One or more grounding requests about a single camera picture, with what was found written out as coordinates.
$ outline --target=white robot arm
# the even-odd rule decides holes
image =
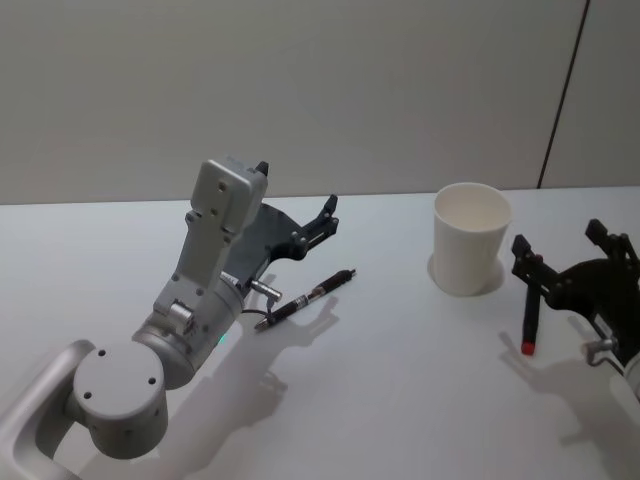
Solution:
[[[0,415],[0,478],[73,480],[52,458],[73,424],[118,459],[151,451],[167,428],[166,391],[187,384],[240,315],[251,289],[279,258],[301,260],[335,234],[337,198],[300,226],[262,200],[268,165],[226,158],[202,164],[175,272],[132,341],[67,347]]]

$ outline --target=tabletop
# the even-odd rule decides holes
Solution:
[[[523,233],[556,269],[602,256],[591,218],[640,249],[640,188],[506,192],[501,275],[480,296],[432,282],[432,194],[341,197],[338,234],[265,280],[285,301],[338,270],[357,277],[261,334],[244,315],[186,387],[150,454],[118,461],[74,426],[56,460],[84,480],[612,479],[640,475],[640,404],[571,312],[542,306],[520,355]],[[270,203],[299,222],[324,199]],[[0,207],[0,394],[73,340],[127,341],[182,246],[187,202]],[[255,296],[247,307],[262,306]]]

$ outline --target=cable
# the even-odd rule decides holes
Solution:
[[[254,309],[251,309],[251,308],[249,308],[247,310],[243,310],[242,313],[256,313],[258,315],[264,315],[265,317],[269,315],[264,310],[254,310]]]
[[[542,170],[540,171],[540,177],[538,178],[537,188],[542,188],[542,181],[544,174],[547,170],[547,163],[549,163],[549,155],[551,154],[551,148],[553,147],[553,141],[556,138],[556,131],[558,130],[558,123],[560,122],[560,114],[562,113],[562,107],[564,106],[564,99],[567,96],[567,89],[569,88],[569,82],[571,81],[571,74],[573,73],[573,65],[576,62],[576,56],[578,55],[578,47],[580,46],[580,40],[582,39],[582,30],[584,30],[584,24],[587,20],[587,13],[589,12],[589,6],[591,0],[586,0],[584,3],[584,9],[582,10],[582,18],[580,19],[580,27],[578,28],[578,35],[573,45],[573,53],[571,54],[571,61],[569,62],[569,68],[567,75],[564,79],[564,85],[562,87],[562,94],[560,95],[560,104],[556,110],[556,118],[553,121],[553,128],[551,129],[551,137],[549,137],[549,143],[547,144],[547,151],[544,155],[544,162],[542,163]]]

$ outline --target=white paper cup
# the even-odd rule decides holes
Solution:
[[[475,295],[489,281],[511,222],[511,206],[493,187],[455,183],[436,195],[433,277],[452,295]]]

